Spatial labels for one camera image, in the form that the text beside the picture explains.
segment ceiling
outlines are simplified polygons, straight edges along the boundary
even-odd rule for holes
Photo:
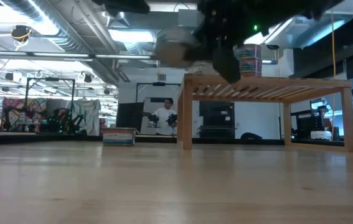
[[[175,0],[147,1],[152,9],[148,15],[125,13],[125,18],[130,24],[130,30],[125,29],[120,22],[108,18],[103,6],[98,6],[91,0],[0,0],[6,7],[0,7],[0,50],[25,51],[25,52],[64,52],[79,54],[152,54],[155,36],[158,31],[166,27],[183,25],[186,29],[194,30],[197,25],[196,11],[186,10],[187,6],[194,8],[199,0],[185,0],[175,3]],[[20,45],[15,41],[10,32],[16,25],[31,27],[34,31],[27,42]],[[130,31],[144,31],[134,35]],[[141,38],[151,35],[153,40],[142,40],[136,43],[126,43],[123,39]],[[275,52],[262,48],[263,59],[274,59]],[[28,60],[0,59],[0,85],[26,84],[27,77],[67,77],[76,79],[77,86],[91,88],[93,96],[101,96],[107,87],[117,86],[122,82],[156,82],[157,73],[164,73],[168,83],[180,83],[183,68],[168,68],[155,61],[141,60],[114,60],[93,59],[92,61],[56,62],[39,61],[31,56]],[[6,73],[21,75],[18,81],[5,79]],[[92,75],[91,83],[85,83],[83,76]],[[53,86],[53,83],[42,81],[42,85]],[[42,93],[32,90],[34,94]],[[10,88],[6,94],[22,95],[20,88]],[[59,96],[66,97],[69,90],[64,89]],[[117,92],[102,99],[109,103],[116,101]]]

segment person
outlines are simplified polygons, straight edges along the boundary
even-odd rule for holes
[[[158,118],[158,128],[156,129],[157,135],[175,135],[176,134],[176,123],[169,125],[167,120],[170,115],[176,114],[174,110],[171,109],[174,104],[172,98],[167,98],[164,100],[164,107],[159,108],[154,113]]]

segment black equipment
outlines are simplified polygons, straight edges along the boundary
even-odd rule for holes
[[[80,114],[72,119],[72,113],[67,108],[59,108],[54,110],[53,115],[48,121],[40,124],[41,133],[70,133],[87,135],[86,131],[80,132],[80,123],[85,118]]]
[[[140,133],[144,103],[120,103],[116,114],[117,128],[136,128]]]
[[[116,16],[121,12],[149,13],[144,0],[93,0],[105,5],[108,13]],[[229,83],[239,81],[238,61],[233,46],[242,45],[244,40],[287,19],[302,15],[318,19],[324,11],[342,0],[201,0],[198,11],[204,21],[196,28],[193,36],[198,46],[187,49],[184,59],[211,60],[214,69]]]
[[[263,138],[257,134],[244,133],[241,135],[240,139],[244,141],[249,141],[249,140],[259,141],[259,140],[262,140]]]
[[[296,139],[311,139],[311,131],[324,131],[324,119],[322,114],[328,111],[326,106],[320,106],[316,110],[306,110],[291,113],[296,117],[296,130],[292,134]]]
[[[16,28],[11,31],[11,36],[14,40],[18,42],[25,42],[28,40],[31,32],[31,28],[27,26],[17,25]]]
[[[234,103],[200,101],[200,138],[234,139]]]
[[[159,118],[155,115],[155,114],[152,114],[150,112],[143,112],[143,116],[146,116],[149,121],[152,122],[152,125],[150,126],[150,128],[158,128],[158,121],[159,121]]]
[[[168,119],[166,120],[166,122],[168,123],[168,125],[172,126],[176,123],[177,121],[177,114],[171,114],[169,115]]]

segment table leg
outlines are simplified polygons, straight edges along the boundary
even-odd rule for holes
[[[284,145],[291,144],[291,107],[290,104],[283,104],[283,119],[284,119]]]
[[[344,142],[345,148],[353,152],[353,103],[352,90],[343,88],[341,91],[342,117],[344,119]]]
[[[192,149],[192,114],[193,114],[193,95],[192,83],[184,82],[183,88],[183,123],[182,123],[182,141],[183,149]]]
[[[183,90],[182,93],[177,99],[177,141],[178,143],[182,141],[182,134],[183,134]]]

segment metal frame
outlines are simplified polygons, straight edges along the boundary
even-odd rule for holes
[[[71,116],[70,116],[70,119],[72,120],[72,111],[73,111],[73,108],[74,108],[75,79],[73,79],[73,78],[52,78],[52,77],[48,77],[48,78],[31,78],[31,77],[29,77],[29,78],[27,78],[26,97],[24,99],[24,106],[26,108],[28,107],[28,91],[32,87],[34,87],[34,85],[36,84],[36,82],[35,82],[32,86],[30,86],[29,82],[31,80],[37,80],[37,82],[39,82],[41,80],[45,80],[47,82],[71,81],[72,82],[72,92],[71,92],[71,107],[70,107]]]

